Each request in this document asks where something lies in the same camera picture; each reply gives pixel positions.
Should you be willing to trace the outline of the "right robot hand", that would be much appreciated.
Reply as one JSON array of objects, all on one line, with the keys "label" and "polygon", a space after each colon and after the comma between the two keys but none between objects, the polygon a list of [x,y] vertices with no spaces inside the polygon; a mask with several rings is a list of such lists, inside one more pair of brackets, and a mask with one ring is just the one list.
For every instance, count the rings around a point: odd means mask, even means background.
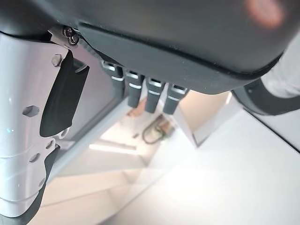
[{"label": "right robot hand", "polygon": [[0,222],[26,225],[38,212],[89,65],[100,61],[118,97],[136,107],[143,84],[154,112],[189,90],[233,91],[249,110],[300,107],[298,76],[282,73],[300,29],[297,0],[3,0],[0,3]]}]

